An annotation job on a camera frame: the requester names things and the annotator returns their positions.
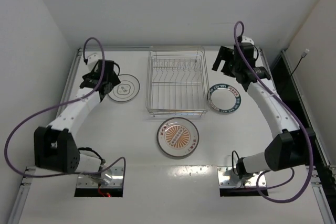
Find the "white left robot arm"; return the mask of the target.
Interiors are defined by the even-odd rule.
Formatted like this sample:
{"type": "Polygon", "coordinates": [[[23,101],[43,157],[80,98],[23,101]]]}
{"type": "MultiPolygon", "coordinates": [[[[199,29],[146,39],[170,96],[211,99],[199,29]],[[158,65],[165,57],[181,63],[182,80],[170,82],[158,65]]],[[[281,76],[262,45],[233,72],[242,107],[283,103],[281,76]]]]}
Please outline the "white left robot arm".
{"type": "Polygon", "coordinates": [[[90,72],[82,76],[76,102],[67,105],[46,127],[35,130],[35,166],[66,174],[102,170],[103,159],[81,154],[75,137],[90,112],[120,84],[115,68],[120,69],[113,60],[106,60],[105,65],[101,59],[90,63],[90,72]]]}

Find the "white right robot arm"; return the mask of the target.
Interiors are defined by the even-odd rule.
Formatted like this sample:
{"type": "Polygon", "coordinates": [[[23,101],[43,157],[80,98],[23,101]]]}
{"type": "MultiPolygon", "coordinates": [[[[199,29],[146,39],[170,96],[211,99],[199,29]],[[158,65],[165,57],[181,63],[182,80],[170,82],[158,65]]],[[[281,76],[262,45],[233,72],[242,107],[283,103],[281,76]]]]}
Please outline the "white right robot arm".
{"type": "Polygon", "coordinates": [[[298,123],[278,96],[271,76],[263,66],[256,65],[255,46],[241,38],[232,49],[221,46],[212,66],[217,71],[233,77],[256,102],[271,130],[273,140],[258,154],[241,157],[236,164],[239,178],[267,170],[279,171],[313,163],[311,142],[315,132],[298,123]]]}

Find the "white plate blue rim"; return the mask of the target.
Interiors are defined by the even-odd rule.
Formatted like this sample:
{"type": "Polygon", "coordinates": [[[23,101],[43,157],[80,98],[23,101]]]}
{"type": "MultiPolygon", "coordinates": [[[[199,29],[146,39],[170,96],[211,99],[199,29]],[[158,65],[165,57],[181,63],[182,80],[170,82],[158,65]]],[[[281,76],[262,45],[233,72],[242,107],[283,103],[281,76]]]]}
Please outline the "white plate blue rim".
{"type": "Polygon", "coordinates": [[[207,99],[211,109],[222,114],[230,114],[237,111],[242,103],[238,90],[224,83],[210,87],[207,99]]]}

